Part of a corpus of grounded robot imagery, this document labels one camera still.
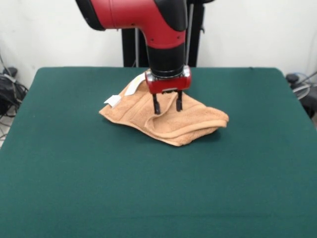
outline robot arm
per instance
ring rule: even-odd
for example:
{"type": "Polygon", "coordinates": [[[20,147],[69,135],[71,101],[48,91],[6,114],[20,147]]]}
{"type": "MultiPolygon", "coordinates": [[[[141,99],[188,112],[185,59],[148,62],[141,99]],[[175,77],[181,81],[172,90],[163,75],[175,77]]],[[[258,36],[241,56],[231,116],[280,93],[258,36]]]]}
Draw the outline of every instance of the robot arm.
{"type": "Polygon", "coordinates": [[[190,87],[191,72],[185,66],[186,0],[76,0],[82,15],[95,30],[139,28],[145,37],[150,71],[146,80],[159,114],[157,93],[190,87]]]}

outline metal pole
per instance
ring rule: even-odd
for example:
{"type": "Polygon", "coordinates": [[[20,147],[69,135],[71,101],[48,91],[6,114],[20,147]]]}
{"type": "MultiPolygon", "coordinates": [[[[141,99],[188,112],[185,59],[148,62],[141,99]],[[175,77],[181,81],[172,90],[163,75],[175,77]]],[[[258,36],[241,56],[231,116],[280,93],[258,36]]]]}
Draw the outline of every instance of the metal pole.
{"type": "Polygon", "coordinates": [[[135,66],[136,67],[140,66],[139,48],[140,48],[139,29],[135,28],[135,66]]]}
{"type": "Polygon", "coordinates": [[[192,27],[193,27],[193,15],[194,15],[194,4],[189,5],[189,20],[188,20],[188,29],[187,29],[187,46],[186,46],[186,65],[189,62],[189,49],[190,49],[190,40],[192,38],[192,27]]]}

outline towel label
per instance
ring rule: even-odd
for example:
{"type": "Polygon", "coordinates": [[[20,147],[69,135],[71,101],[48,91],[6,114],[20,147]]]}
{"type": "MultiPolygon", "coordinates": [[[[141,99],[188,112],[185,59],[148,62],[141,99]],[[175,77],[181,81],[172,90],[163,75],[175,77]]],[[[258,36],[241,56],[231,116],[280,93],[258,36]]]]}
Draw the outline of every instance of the towel label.
{"type": "Polygon", "coordinates": [[[112,108],[118,105],[118,103],[121,101],[120,95],[112,95],[110,98],[108,98],[104,103],[109,104],[112,108]]]}
{"type": "Polygon", "coordinates": [[[125,91],[125,96],[130,96],[135,94],[137,91],[139,85],[145,80],[145,73],[142,73],[138,76],[136,76],[130,83],[127,91],[125,91]]]}

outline brown towel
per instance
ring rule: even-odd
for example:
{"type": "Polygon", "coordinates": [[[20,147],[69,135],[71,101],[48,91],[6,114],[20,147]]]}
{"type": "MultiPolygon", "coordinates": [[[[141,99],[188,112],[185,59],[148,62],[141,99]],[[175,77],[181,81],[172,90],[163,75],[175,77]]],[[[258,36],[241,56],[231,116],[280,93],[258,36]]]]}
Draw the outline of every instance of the brown towel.
{"type": "Polygon", "coordinates": [[[119,94],[121,101],[114,108],[107,105],[99,113],[113,123],[134,127],[165,143],[186,145],[219,127],[226,127],[229,122],[224,112],[206,107],[185,93],[181,112],[176,110],[177,93],[158,94],[161,114],[155,115],[146,82],[143,81],[133,95],[124,96],[128,86],[119,94]]]}

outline green felt surface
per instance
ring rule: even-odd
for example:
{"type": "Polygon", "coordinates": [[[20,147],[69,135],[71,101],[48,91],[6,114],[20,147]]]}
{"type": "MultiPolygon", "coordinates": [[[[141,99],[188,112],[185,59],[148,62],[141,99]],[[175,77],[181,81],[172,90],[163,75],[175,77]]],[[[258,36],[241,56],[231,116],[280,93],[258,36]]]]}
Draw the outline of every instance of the green felt surface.
{"type": "Polygon", "coordinates": [[[142,71],[38,71],[0,151],[0,238],[317,236],[317,133],[280,71],[193,68],[230,122],[184,147],[98,114],[142,71]]]}

